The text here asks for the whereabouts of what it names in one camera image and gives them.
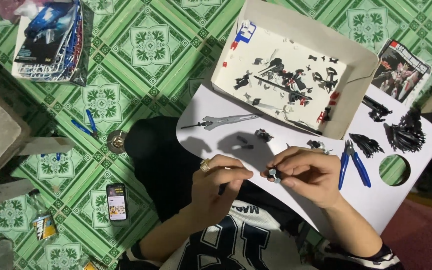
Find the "green patterned floor tile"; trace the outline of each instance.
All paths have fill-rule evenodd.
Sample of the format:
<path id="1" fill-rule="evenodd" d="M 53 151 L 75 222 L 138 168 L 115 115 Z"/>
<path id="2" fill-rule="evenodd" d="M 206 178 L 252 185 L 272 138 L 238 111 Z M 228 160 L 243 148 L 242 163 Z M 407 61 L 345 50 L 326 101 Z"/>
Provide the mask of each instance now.
<path id="1" fill-rule="evenodd" d="M 217 62 L 243 0 L 83 0 L 94 11 L 86 87 L 15 80 L 11 70 L 17 27 L 0 18 L 0 96 L 32 127 L 57 131 L 76 146 L 63 153 L 16 159 L 12 175 L 30 179 L 55 217 L 60 238 L 42 248 L 29 226 L 24 196 L 0 206 L 0 236 L 15 242 L 15 270 L 58 270 L 91 254 L 113 269 L 122 251 L 157 224 L 154 205 L 127 154 L 105 146 L 107 134 L 128 131 L 139 119 L 179 116 Z M 373 52 L 400 40 L 432 66 L 432 0 L 268 0 L 321 21 Z M 89 128 L 95 140 L 76 128 Z M 381 171 L 398 179 L 400 164 Z M 123 182 L 130 220 L 107 220 L 105 186 Z"/>

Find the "black cap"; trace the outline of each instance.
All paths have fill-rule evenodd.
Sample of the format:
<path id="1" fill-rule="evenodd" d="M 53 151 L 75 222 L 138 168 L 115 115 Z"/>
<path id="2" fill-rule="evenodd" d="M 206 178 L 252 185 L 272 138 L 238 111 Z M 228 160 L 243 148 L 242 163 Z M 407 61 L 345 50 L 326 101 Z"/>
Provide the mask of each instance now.
<path id="1" fill-rule="evenodd" d="M 36 195 L 36 194 L 39 194 L 39 189 L 37 189 L 37 188 L 31 190 L 31 191 L 28 193 L 29 196 L 33 196 L 33 195 Z"/>

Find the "white cardboard box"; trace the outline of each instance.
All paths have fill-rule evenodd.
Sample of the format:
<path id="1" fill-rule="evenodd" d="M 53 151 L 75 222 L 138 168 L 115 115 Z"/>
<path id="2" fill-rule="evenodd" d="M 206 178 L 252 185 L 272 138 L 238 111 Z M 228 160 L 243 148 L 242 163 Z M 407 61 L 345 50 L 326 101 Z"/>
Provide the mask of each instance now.
<path id="1" fill-rule="evenodd" d="M 309 54 L 318 59 L 309 59 Z M 259 80 L 254 78 L 254 72 L 266 66 L 255 65 L 254 57 L 269 60 L 280 58 L 285 65 L 285 72 L 303 69 L 303 75 L 306 76 L 304 82 L 308 88 L 314 87 L 311 94 L 306 95 L 313 100 L 307 106 L 300 105 L 300 101 L 287 104 L 286 97 L 281 95 L 287 94 L 287 91 L 276 87 L 268 88 L 267 85 L 263 88 L 264 83 L 258 85 Z M 338 59 L 338 62 L 329 62 L 330 57 Z M 341 139 L 363 100 L 378 65 L 379 58 L 375 53 L 312 18 L 276 4 L 246 0 L 229 34 L 211 82 L 215 90 L 245 103 L 251 103 L 253 98 L 264 95 L 261 102 L 267 100 L 267 104 L 276 109 L 256 107 L 262 112 L 316 135 Z M 338 83 L 328 93 L 324 87 L 317 88 L 318 82 L 313 79 L 312 73 L 318 71 L 325 78 L 326 67 L 329 66 L 338 71 Z M 250 87 L 248 85 L 235 90 L 235 79 L 241 78 L 247 71 L 251 73 Z M 335 92 L 339 96 L 331 99 Z M 318 121 L 317 118 L 325 111 L 325 107 L 331 108 L 330 120 Z"/>

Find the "person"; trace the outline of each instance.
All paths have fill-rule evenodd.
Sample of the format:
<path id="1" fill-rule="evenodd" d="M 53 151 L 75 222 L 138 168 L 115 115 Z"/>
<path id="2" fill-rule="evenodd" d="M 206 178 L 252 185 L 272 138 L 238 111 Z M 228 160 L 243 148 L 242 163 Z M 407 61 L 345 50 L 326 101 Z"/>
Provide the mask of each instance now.
<path id="1" fill-rule="evenodd" d="M 164 116 L 138 120 L 126 136 L 134 175 L 161 224 L 123 253 L 117 269 L 317 269 L 301 265 L 293 237 L 303 219 L 247 180 L 254 173 L 236 158 L 215 155 L 203 171 L 201 158 L 179 144 L 177 122 Z M 282 173 L 281 185 L 321 208 L 337 236 L 322 247 L 320 270 L 403 269 L 339 193 L 337 156 L 293 146 L 273 157 L 267 168 L 273 167 Z M 260 174 L 266 177 L 268 170 Z"/>

